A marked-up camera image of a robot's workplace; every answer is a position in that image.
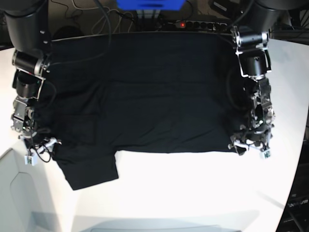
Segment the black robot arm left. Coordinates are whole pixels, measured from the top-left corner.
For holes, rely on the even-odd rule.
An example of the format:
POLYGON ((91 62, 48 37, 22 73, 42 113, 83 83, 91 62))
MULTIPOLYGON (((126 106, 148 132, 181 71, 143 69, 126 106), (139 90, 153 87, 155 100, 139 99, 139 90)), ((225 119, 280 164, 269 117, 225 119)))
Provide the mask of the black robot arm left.
POLYGON ((241 0, 239 13, 231 24, 233 47, 240 75, 245 79, 245 124, 231 136, 230 149, 243 155, 251 149, 267 159, 271 156, 275 112, 271 102, 271 85, 267 74, 272 71, 268 52, 269 30, 283 13, 280 5, 267 0, 241 0))

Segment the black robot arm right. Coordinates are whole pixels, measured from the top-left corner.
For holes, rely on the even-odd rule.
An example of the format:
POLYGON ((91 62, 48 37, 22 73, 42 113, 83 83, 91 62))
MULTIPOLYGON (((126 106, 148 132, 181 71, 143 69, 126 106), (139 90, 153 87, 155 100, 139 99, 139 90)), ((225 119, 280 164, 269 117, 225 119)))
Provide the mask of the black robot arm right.
POLYGON ((50 65, 51 35, 48 28, 48 1, 2 0, 0 10, 4 13, 10 40, 15 48, 12 65, 16 72, 13 88, 17 97, 13 102, 12 129, 19 133, 27 150, 24 162, 36 165, 41 154, 53 154, 56 138, 34 138, 49 130, 35 122, 35 108, 40 99, 50 65))

